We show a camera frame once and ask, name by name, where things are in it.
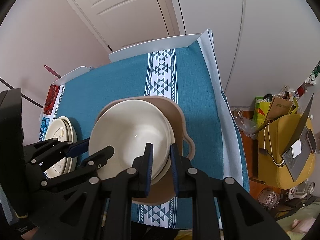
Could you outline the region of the large cream bowl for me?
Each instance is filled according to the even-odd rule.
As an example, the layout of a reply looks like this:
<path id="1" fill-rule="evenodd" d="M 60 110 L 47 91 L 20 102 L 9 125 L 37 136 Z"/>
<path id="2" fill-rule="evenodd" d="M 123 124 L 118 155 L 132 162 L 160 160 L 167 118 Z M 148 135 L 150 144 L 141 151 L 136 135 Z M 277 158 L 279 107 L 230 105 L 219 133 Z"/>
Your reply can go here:
<path id="1" fill-rule="evenodd" d="M 147 101 L 132 99 L 116 103 L 97 120 L 88 152 L 93 155 L 107 146 L 114 148 L 113 156 L 98 170 L 99 178 L 104 180 L 130 168 L 134 159 L 144 154 L 146 144 L 151 143 L 151 183 L 155 184 L 169 170 L 169 151 L 174 142 L 173 129 L 164 114 Z"/>

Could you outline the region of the blue tablecloth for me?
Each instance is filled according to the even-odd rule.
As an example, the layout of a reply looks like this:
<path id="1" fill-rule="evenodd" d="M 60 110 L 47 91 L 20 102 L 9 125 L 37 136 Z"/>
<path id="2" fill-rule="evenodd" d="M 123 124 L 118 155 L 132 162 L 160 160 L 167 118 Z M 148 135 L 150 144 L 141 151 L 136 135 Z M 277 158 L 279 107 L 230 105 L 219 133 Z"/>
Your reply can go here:
<path id="1" fill-rule="evenodd" d="M 78 139 L 86 139 L 103 107 L 136 96 L 164 96 L 177 103 L 195 144 L 191 164 L 210 177 L 232 177 L 249 188 L 241 135 L 223 92 L 209 29 L 188 46 L 152 49 L 52 85 L 39 139 L 60 116 L 71 120 Z"/>

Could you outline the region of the yellow chair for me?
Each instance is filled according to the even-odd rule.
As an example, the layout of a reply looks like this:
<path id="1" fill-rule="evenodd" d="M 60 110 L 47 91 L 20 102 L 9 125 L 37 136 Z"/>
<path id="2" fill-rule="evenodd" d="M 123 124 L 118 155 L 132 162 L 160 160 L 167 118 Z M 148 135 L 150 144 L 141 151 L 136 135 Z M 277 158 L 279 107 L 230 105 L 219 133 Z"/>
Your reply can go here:
<path id="1" fill-rule="evenodd" d="M 301 116 L 284 115 L 270 122 L 258 133 L 258 179 L 268 186 L 288 190 L 308 179 L 315 168 L 307 133 L 312 132 L 308 119 L 300 137 L 296 128 Z"/>

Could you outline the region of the white door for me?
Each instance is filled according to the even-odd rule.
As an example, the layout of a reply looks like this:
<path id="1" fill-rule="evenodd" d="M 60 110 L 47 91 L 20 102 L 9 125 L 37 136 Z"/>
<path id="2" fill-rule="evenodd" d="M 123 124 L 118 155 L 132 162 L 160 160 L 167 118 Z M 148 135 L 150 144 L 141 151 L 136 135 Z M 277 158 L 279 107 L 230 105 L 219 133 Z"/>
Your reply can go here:
<path id="1" fill-rule="evenodd" d="M 180 35 L 175 0 L 66 0 L 108 53 Z"/>

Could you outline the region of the white chair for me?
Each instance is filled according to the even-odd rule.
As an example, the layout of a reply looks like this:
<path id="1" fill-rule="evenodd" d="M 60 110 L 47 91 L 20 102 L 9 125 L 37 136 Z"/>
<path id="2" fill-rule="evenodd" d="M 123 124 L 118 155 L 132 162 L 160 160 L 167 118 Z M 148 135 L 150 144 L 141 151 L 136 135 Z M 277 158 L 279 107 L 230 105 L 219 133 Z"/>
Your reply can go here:
<path id="1" fill-rule="evenodd" d="M 154 51 L 188 47 L 200 36 L 201 34 L 188 34 L 143 42 L 120 49 L 118 51 L 114 51 L 108 56 L 108 58 L 111 62 L 117 62 L 131 57 L 148 54 Z"/>
<path id="2" fill-rule="evenodd" d="M 91 71 L 92 69 L 93 69 L 92 67 L 80 66 L 80 67 L 75 68 L 74 70 L 68 72 L 67 74 L 65 74 L 61 78 L 57 79 L 56 81 L 54 81 L 52 83 L 52 85 L 55 85 L 55 86 L 64 85 L 65 83 L 67 83 L 67 82 L 75 79 L 76 77 L 79 77 L 79 76 Z"/>

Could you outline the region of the brown paper bag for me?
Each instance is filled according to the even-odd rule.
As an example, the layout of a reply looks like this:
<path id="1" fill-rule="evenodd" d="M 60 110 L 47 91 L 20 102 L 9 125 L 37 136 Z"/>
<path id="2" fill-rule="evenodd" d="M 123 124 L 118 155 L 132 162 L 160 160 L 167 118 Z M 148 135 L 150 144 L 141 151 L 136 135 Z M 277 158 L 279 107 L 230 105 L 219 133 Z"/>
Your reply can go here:
<path id="1" fill-rule="evenodd" d="M 274 96 L 272 98 L 265 124 L 271 120 L 276 120 L 277 118 L 287 115 L 292 107 L 292 101 L 286 100 L 284 98 Z"/>

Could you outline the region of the green paper bag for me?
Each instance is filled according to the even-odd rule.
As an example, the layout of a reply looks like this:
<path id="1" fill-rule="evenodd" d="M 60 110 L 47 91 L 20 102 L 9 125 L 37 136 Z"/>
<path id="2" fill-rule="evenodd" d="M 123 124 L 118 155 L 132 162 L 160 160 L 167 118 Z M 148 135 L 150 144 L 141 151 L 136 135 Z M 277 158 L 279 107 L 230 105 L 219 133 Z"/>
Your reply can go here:
<path id="1" fill-rule="evenodd" d="M 255 97 L 253 122 L 256 124 L 257 128 L 260 128 L 265 123 L 272 98 L 273 95 L 271 94 L 266 94 L 264 97 Z"/>

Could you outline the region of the pink handled mop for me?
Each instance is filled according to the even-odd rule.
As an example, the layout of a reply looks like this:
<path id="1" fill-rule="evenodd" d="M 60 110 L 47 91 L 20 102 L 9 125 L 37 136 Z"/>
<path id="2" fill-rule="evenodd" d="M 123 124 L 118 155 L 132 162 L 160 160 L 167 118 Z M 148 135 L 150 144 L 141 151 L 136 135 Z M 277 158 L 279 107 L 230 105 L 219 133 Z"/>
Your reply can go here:
<path id="1" fill-rule="evenodd" d="M 55 70 L 53 70 L 52 68 L 50 68 L 48 65 L 44 65 L 44 68 L 50 72 L 51 74 L 53 74 L 55 77 L 57 77 L 58 79 L 61 78 L 61 75 L 58 74 Z"/>

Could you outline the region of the large white plate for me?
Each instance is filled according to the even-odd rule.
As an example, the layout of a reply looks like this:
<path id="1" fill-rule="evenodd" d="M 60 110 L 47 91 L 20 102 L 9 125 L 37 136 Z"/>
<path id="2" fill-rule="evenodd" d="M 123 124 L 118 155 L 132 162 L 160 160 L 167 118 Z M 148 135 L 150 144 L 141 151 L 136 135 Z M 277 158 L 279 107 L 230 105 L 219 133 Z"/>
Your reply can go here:
<path id="1" fill-rule="evenodd" d="M 53 139 L 58 145 L 66 146 L 67 143 L 78 141 L 75 129 L 66 116 L 60 116 L 48 126 L 45 140 Z M 59 161 L 48 168 L 44 174 L 52 179 L 75 170 L 77 157 L 67 157 L 59 154 Z"/>

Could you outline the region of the beige square serving dish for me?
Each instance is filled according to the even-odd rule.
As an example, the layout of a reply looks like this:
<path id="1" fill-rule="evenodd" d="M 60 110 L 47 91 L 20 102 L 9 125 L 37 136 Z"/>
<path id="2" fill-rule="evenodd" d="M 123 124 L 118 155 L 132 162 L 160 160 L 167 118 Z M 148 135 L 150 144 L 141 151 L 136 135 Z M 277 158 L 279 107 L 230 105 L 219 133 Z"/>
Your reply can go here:
<path id="1" fill-rule="evenodd" d="M 180 109 L 180 107 L 178 106 L 178 104 L 176 104 L 174 101 L 170 100 L 169 98 L 166 98 L 163 96 L 140 96 L 135 98 L 125 98 L 125 99 L 115 100 L 109 103 L 107 106 L 105 106 L 101 110 L 97 120 L 102 116 L 103 113 L 106 112 L 106 110 L 114 106 L 116 103 L 119 103 L 125 100 L 132 100 L 132 99 L 147 101 L 155 105 L 164 114 L 164 116 L 169 121 L 169 124 L 171 124 L 171 127 L 174 132 L 175 142 L 173 144 L 176 144 L 178 148 L 178 152 L 182 153 L 183 143 L 186 141 L 189 144 L 189 154 L 187 157 L 189 160 L 192 160 L 193 157 L 195 156 L 195 144 L 187 133 L 184 114 Z M 161 205 L 163 203 L 168 202 L 172 198 L 174 198 L 174 196 L 175 196 L 175 191 L 174 191 L 172 171 L 170 166 L 167 173 L 159 182 L 155 184 L 151 183 L 150 192 L 146 198 L 134 198 L 132 201 L 133 203 L 140 204 L 140 205 Z"/>

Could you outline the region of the grey laptop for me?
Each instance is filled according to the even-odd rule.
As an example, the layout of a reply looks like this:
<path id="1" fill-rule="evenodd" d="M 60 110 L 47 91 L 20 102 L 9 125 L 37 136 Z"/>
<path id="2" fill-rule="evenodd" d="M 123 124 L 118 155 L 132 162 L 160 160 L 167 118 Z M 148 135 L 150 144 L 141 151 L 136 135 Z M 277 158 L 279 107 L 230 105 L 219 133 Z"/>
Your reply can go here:
<path id="1" fill-rule="evenodd" d="M 308 144 L 308 133 L 310 130 L 306 127 L 312 102 L 313 95 L 311 96 L 304 113 L 300 117 L 296 129 L 282 155 L 285 166 L 293 181 L 298 179 L 309 154 L 312 152 L 312 147 Z"/>

